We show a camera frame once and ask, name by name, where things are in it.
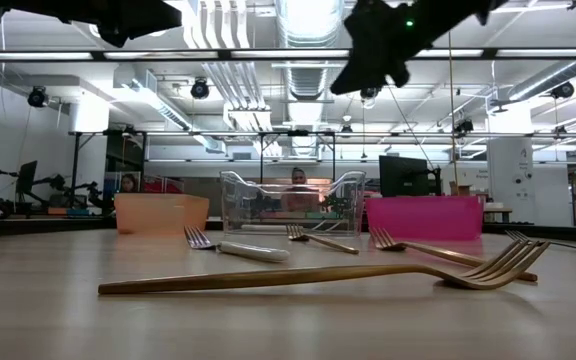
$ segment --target fork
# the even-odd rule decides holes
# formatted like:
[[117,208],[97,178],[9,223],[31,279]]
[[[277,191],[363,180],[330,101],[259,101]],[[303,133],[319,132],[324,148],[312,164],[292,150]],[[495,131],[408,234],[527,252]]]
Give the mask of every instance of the fork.
[[349,254],[354,254],[354,255],[359,254],[359,250],[357,250],[355,248],[341,245],[337,242],[334,242],[330,239],[327,239],[327,238],[324,238],[321,236],[304,234],[304,232],[301,229],[301,226],[299,226],[297,224],[286,225],[286,232],[288,233],[288,239],[290,239],[291,241],[313,240],[313,241],[316,241],[320,244],[329,246],[333,249],[341,250],[341,251],[349,253]]
[[181,276],[108,283],[99,285],[99,294],[135,294],[163,291],[238,289],[262,286],[307,284],[359,279],[392,274],[421,273],[468,289],[491,290],[509,284],[548,248],[548,242],[517,240],[495,258],[455,275],[425,265],[336,266],[310,269],[253,271],[213,275]]
[[[528,242],[532,241],[532,240],[530,240],[530,238],[528,236],[524,235],[521,231],[506,230],[506,234],[508,234],[508,236],[510,236],[510,238],[513,240],[521,239],[521,240],[525,240]],[[551,241],[550,243],[553,245],[557,245],[557,246],[564,246],[564,247],[576,249],[576,245],[569,245],[569,244],[560,243],[560,242],[556,242],[556,241]]]
[[188,245],[197,250],[219,250],[226,254],[270,262],[281,262],[290,257],[290,253],[286,250],[262,248],[229,241],[222,241],[215,245],[195,226],[185,226],[184,233],[186,234]]
[[[475,256],[461,254],[456,251],[446,250],[430,245],[410,243],[410,242],[395,242],[388,232],[383,228],[371,228],[370,240],[379,250],[383,251],[404,251],[406,248],[415,249],[426,254],[430,254],[442,259],[450,260],[459,264],[468,265],[472,267],[479,266],[486,262]],[[522,273],[518,277],[519,280],[537,281],[538,277],[532,273]]]

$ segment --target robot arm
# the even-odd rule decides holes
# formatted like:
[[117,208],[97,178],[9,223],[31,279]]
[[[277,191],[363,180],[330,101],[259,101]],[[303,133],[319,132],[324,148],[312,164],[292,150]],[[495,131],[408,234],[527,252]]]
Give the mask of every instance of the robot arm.
[[492,10],[508,0],[417,0],[396,8],[383,0],[358,0],[344,26],[352,38],[346,67],[330,90],[345,94],[386,85],[386,75],[397,87],[410,77],[405,62],[470,15],[482,25]]

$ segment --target black monitor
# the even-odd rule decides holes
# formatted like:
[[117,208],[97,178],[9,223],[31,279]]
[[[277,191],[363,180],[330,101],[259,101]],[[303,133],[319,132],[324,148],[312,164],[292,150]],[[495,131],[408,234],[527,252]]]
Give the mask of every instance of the black monitor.
[[21,165],[21,168],[19,169],[19,177],[17,177],[17,194],[28,194],[32,191],[36,171],[37,161]]
[[398,156],[379,157],[381,195],[428,196],[430,193],[426,160]]

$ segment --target ceiling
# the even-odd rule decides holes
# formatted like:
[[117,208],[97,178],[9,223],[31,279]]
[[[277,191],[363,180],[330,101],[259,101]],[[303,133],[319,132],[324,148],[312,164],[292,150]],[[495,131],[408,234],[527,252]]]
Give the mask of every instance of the ceiling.
[[[576,46],[576,9],[566,11],[539,10],[539,7],[566,5],[569,1],[510,0],[504,8],[507,12],[491,15],[489,24],[482,27],[469,18],[448,36],[435,43],[438,47],[524,47],[524,46]],[[353,1],[346,1],[346,14]],[[248,36],[252,47],[274,48],[278,45],[278,28],[273,1],[248,0]],[[217,23],[220,23],[219,11]],[[162,36],[145,36],[128,41],[124,49],[182,49],[186,44],[182,29],[172,29]],[[99,50],[112,46],[95,37],[87,24],[65,25],[58,20],[13,11],[0,25],[0,50]],[[343,30],[338,47],[350,47],[351,41]],[[494,84],[500,87],[522,82],[543,70],[553,62],[548,61],[418,61],[409,62],[410,83],[402,89],[384,89],[373,109],[364,109],[358,94],[333,96],[325,94],[326,104],[321,121],[322,128],[339,130],[342,116],[350,115],[353,130],[360,132],[403,131],[408,129],[404,119],[415,131],[436,131],[436,123],[471,99],[471,95]],[[221,120],[224,100],[216,89],[205,100],[193,100],[190,85],[196,76],[206,76],[198,63],[142,63],[141,68],[150,69],[159,80],[160,95],[169,98],[181,111],[188,114],[202,128],[227,130]],[[116,64],[14,64],[7,72],[20,76],[75,75],[107,90],[121,103],[113,108],[113,120],[144,125],[155,129],[163,126],[164,119],[143,103],[126,100],[120,91],[112,89]],[[256,77],[261,84],[264,98],[272,109],[273,127],[281,128],[289,121],[286,109],[286,86],[281,69],[271,62],[255,63]],[[576,78],[571,81],[576,88]],[[550,98],[535,98],[531,102],[532,122],[535,129],[549,129],[554,124],[576,117],[576,93],[569,100],[559,101],[557,111]],[[485,111],[468,114],[476,130],[485,130]],[[379,138],[370,139],[379,142]]]

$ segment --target transparent container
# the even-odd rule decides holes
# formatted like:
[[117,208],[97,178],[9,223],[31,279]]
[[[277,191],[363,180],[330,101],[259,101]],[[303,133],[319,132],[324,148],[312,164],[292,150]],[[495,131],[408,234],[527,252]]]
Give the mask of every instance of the transparent container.
[[257,184],[234,171],[221,172],[224,231],[285,233],[297,224],[309,233],[359,236],[366,173],[349,171],[328,185]]

